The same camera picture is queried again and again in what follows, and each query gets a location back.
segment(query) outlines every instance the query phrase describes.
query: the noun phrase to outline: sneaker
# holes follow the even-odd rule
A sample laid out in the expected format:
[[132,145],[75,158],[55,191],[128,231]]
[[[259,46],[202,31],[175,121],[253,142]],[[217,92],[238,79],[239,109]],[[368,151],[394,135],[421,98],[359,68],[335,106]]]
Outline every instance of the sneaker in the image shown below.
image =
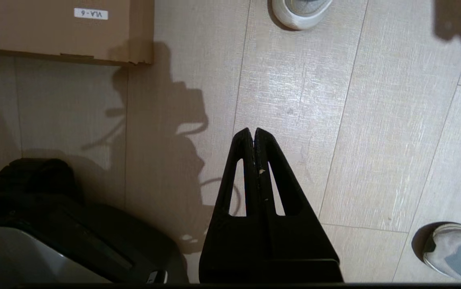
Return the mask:
[[423,250],[423,261],[439,273],[461,280],[461,224],[436,228]]
[[273,13],[282,24],[298,31],[314,27],[332,0],[272,0]]

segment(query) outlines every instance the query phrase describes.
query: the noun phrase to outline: label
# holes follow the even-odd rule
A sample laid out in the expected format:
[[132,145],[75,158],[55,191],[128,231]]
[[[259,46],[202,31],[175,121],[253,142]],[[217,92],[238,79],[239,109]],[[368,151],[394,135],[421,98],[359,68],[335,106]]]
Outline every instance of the label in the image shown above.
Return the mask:
[[150,275],[148,275],[147,283],[154,283],[156,276],[157,276],[157,271],[150,273]]
[[100,19],[107,20],[109,18],[109,12],[105,10],[97,9],[86,9],[86,8],[74,8],[73,15],[77,18],[89,18],[89,19]]

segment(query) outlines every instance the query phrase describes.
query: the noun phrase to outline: tiled floor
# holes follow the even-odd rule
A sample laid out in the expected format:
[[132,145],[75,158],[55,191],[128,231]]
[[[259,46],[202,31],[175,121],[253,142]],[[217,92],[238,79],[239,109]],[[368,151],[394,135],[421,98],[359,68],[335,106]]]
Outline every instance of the tiled floor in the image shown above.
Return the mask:
[[346,281],[451,281],[411,241],[461,223],[461,2],[335,0],[287,31],[266,0],[158,0],[155,41],[131,69],[0,57],[0,169],[65,159],[91,200],[176,240],[197,282],[232,136],[259,126]]

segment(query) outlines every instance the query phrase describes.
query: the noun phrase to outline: wood-look floor tile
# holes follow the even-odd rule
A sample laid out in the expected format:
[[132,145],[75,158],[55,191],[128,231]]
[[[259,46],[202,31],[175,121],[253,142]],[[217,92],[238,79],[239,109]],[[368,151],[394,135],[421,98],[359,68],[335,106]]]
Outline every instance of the wood-look floor tile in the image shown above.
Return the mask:
[[461,73],[430,1],[372,0],[320,220],[408,232]]
[[287,31],[266,0],[251,2],[234,133],[272,133],[317,214],[365,9],[337,0],[314,29]]
[[407,233],[322,225],[345,282],[390,282]]
[[461,223],[461,86],[452,102],[441,140],[432,161],[409,238],[405,244],[395,282],[449,282],[423,264],[413,252],[414,234],[435,222]]

